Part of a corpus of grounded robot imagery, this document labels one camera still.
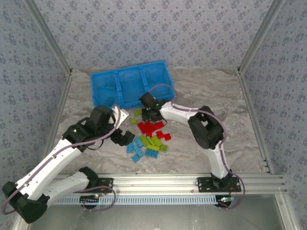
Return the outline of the blue three-compartment plastic bin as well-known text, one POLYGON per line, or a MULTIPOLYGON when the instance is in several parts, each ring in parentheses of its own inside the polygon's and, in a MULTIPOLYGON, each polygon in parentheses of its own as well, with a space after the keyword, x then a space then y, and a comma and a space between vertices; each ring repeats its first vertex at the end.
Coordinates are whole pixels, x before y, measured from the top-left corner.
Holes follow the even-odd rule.
POLYGON ((120 108, 139 107, 142 105, 139 98, 146 92, 150 92, 158 100, 171 100, 175 96, 173 87, 165 61, 91 74, 92 101, 95 107, 104 105, 108 97, 113 97, 114 104, 119 105, 120 108), (106 89, 107 83, 115 84, 116 89, 106 89))

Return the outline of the grey metal panel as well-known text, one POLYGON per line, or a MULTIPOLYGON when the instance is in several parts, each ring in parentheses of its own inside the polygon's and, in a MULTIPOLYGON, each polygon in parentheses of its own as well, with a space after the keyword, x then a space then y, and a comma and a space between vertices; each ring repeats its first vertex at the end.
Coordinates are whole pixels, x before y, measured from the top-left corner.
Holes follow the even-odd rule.
POLYGON ((28 230, 285 230, 275 212, 230 211, 215 206, 114 206, 85 212, 75 206, 53 206, 28 230))

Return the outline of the aluminium side rail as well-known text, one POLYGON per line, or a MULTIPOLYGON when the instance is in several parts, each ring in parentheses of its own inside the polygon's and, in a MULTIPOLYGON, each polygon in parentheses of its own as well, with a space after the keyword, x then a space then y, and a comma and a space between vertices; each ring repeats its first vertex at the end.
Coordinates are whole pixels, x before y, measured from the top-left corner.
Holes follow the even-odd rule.
POLYGON ((67 99, 67 96, 68 96, 68 92, 69 92, 69 89, 70 89, 70 86, 71 86, 71 81, 72 81, 72 78, 71 78, 71 72, 70 72, 67 76, 67 79, 66 79, 66 82, 65 82, 65 85, 64 85, 64 89, 62 91, 62 94, 61 94, 61 97, 60 97, 60 100, 59 100, 59 104, 58 104, 58 107, 57 107, 57 110, 56 110, 56 113, 55 113, 55 116, 54 116, 54 120, 53 120, 53 123, 52 123, 52 126, 51 126, 51 130, 50 130, 50 133, 49 133, 49 136, 47 138, 46 145, 45 145, 45 148, 44 148, 44 151, 43 151, 43 155, 42 155, 43 157, 47 156, 49 154, 49 152, 52 150, 52 146, 53 146, 53 143, 56 139, 57 130, 58 130, 58 127, 59 127, 59 124, 60 124, 60 118, 61 118, 64 106, 65 106, 65 102, 66 102, 66 99, 67 99))
POLYGON ((244 96, 244 99, 245 99, 245 102, 246 102, 246 105, 247 105, 247 109, 248 109, 248 112, 249 112, 249 115, 250 115, 250 120, 251 120, 252 127, 253 127, 253 130, 254 130, 254 133, 255 133, 257 144, 258 144, 258 147, 260 149, 260 154, 261 154, 262 158, 264 159, 264 161, 266 162, 266 168, 267 168, 266 172, 269 173, 269 174, 275 174, 275 171, 274 171, 274 168, 273 168, 273 165, 272 165, 272 162, 271 162, 271 158, 270 158, 264 137, 262 135, 261 128, 260 128, 260 125, 259 125, 259 121, 257 119, 257 115, 256 115, 256 112, 255 112, 255 109, 254 109, 254 106, 253 106, 253 102, 252 102, 252 99, 249 95, 248 87, 247 87, 245 79, 242 76, 240 71, 238 71, 238 79, 239 79, 239 83, 240 83, 240 86, 241 86, 241 89, 242 89, 242 93, 243 93, 243 96, 244 96))

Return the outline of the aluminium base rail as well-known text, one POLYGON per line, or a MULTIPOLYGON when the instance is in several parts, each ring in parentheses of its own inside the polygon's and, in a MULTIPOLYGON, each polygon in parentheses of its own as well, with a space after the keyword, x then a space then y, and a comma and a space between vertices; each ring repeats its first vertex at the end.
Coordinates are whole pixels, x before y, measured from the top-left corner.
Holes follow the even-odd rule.
MULTIPOLYGON (((203 173, 101 173, 101 178, 113 178, 113 189, 119 195, 188 195, 198 193, 197 178, 203 173)), ((281 175, 240 173, 248 195, 285 194, 288 192, 281 175)))

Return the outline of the aluminium frame post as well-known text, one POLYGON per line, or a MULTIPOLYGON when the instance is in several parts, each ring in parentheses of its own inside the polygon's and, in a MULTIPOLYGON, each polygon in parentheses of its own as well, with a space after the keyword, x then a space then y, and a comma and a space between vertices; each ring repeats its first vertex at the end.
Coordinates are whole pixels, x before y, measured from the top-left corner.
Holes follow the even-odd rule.
POLYGON ((51 30, 49 29, 47 22, 45 21, 42 13, 40 12, 38 6, 36 5, 34 0, 23 0, 24 4, 28 8, 33 20, 37 24, 38 28, 40 29, 41 33, 43 34, 45 41, 49 45, 50 49, 56 56, 58 62, 60 63, 63 70, 67 73, 71 73, 71 68, 60 49, 54 35, 52 34, 51 30))
POLYGON ((272 0, 266 14, 263 17, 263 20, 260 23, 259 28, 253 36, 248 49, 246 50, 239 66, 237 67, 239 74, 242 74, 246 71, 248 65, 252 61, 255 53, 257 52, 259 46, 265 38, 265 35, 267 34, 269 28, 271 27, 284 3, 285 0, 272 0))

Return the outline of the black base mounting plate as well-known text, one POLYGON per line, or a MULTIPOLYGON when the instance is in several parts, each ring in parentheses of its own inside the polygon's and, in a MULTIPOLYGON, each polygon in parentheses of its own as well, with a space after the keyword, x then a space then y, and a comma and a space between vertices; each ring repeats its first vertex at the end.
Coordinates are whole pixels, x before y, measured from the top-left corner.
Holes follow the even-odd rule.
POLYGON ((109 177, 98 178, 97 181, 97 186, 99 187, 98 191, 103 194, 112 193, 112 191, 109 188, 113 188, 113 181, 114 179, 109 177))
POLYGON ((241 184, 237 177, 228 179, 216 179, 212 177, 198 177, 198 190, 200 193, 205 192, 241 192, 241 184))

